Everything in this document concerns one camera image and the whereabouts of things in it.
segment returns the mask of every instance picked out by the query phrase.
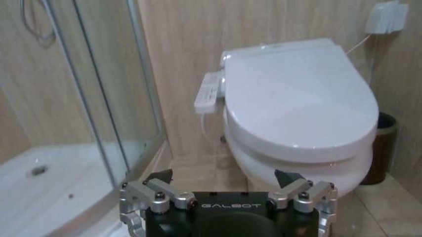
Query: white toilet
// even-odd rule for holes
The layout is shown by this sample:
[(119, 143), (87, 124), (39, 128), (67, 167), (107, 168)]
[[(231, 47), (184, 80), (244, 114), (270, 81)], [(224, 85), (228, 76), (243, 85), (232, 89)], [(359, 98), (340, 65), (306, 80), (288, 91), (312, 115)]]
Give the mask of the white toilet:
[(371, 164), (378, 105), (330, 39), (224, 52), (224, 133), (250, 191), (276, 191), (274, 170), (332, 182), (339, 196)]

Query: shower drain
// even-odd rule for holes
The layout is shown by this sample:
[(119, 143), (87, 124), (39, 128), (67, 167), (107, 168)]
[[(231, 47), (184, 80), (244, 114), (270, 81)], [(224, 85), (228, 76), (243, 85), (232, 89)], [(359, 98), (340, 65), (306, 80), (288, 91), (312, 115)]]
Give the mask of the shower drain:
[(31, 174), (32, 176), (39, 176), (40, 174), (44, 174), (47, 170), (48, 170), (47, 165), (41, 165), (41, 166), (35, 167), (31, 170)]

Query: shower enclosure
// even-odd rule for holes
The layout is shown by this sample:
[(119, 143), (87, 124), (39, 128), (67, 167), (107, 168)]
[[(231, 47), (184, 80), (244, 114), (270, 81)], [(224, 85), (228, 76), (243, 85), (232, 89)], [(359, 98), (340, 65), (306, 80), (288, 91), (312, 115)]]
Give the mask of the shower enclosure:
[(136, 0), (0, 3), (1, 236), (63, 236), (116, 205), (166, 137)]

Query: trash can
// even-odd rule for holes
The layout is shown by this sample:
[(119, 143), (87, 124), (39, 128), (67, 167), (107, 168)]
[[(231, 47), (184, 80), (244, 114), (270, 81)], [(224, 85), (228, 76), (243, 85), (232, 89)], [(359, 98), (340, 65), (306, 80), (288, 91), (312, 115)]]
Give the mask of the trash can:
[(379, 113), (377, 137), (373, 144), (373, 160), (369, 173), (362, 185), (378, 184), (383, 181), (391, 156), (397, 135), (397, 120), (391, 115)]

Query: power cord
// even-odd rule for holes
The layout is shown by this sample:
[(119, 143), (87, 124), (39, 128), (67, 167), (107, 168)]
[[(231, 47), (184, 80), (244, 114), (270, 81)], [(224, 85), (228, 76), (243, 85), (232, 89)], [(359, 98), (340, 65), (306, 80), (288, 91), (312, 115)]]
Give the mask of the power cord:
[(200, 115), (200, 130), (202, 130), (202, 133), (203, 133), (203, 136), (204, 136), (206, 140), (214, 145), (220, 145), (220, 143), (214, 141), (207, 135), (207, 131), (206, 131), (206, 114)]
[(369, 38), (371, 37), (371, 34), (369, 34), (369, 36), (366, 36), (364, 38), (363, 38), (363, 40), (360, 40), (360, 42), (355, 45), (355, 46), (352, 46), (351, 47), (351, 49), (348, 49), (348, 51), (347, 51), (347, 53), (346, 54), (350, 54), (351, 53), (351, 51), (354, 51), (359, 46), (360, 46), (360, 44), (363, 44), (364, 43), (364, 41), (367, 41), (369, 40)]

